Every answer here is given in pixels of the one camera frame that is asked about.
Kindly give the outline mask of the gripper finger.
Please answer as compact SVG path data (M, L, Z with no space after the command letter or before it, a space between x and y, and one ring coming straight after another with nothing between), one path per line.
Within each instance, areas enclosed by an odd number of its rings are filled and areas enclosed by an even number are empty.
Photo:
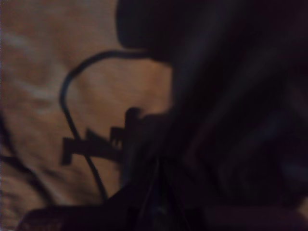
M140 209L148 200L158 174L158 161L149 161L132 178L101 205L103 211L120 211L129 207Z
M178 210L202 207L202 191L180 163L166 158L158 159L158 185Z

